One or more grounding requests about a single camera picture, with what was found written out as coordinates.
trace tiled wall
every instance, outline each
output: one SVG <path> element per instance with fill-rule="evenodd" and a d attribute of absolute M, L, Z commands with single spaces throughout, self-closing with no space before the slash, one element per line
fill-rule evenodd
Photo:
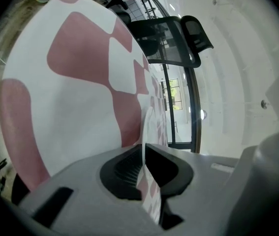
<path fill-rule="evenodd" d="M 139 6 L 142 6 L 142 4 L 138 4 L 135 0 L 129 0 L 126 4 L 128 5 L 126 12 L 130 15 L 132 21 L 145 20 L 142 11 L 139 9 Z"/>

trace ceiling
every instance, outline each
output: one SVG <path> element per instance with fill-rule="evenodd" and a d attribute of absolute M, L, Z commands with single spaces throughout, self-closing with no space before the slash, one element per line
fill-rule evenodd
<path fill-rule="evenodd" d="M 208 114 L 201 153 L 239 157 L 244 148 L 278 132 L 279 100 L 271 103 L 266 95 L 279 80 L 279 14 L 272 3 L 159 1 L 170 15 L 196 17 L 214 46 L 200 53 L 202 65 L 195 69 L 201 108 Z"/>

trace pink and white patterned fabric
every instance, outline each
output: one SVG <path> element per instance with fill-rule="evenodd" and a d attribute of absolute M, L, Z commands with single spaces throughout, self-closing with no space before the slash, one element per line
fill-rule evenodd
<path fill-rule="evenodd" d="M 167 145 L 160 85 L 126 26 L 92 0 L 51 0 L 13 47 L 0 89 L 12 163 L 32 191 L 69 164 L 141 143 L 153 107 Z"/>

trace black mesh chair back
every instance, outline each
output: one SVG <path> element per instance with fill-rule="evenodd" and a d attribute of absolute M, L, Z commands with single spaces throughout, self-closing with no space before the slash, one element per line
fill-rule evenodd
<path fill-rule="evenodd" d="M 192 16 L 181 18 L 181 26 L 190 48 L 196 52 L 202 52 L 207 48 L 214 48 L 200 22 Z"/>
<path fill-rule="evenodd" d="M 201 62 L 198 52 L 189 48 L 180 20 L 178 17 L 140 20 L 131 22 L 127 27 L 149 63 L 199 67 Z"/>

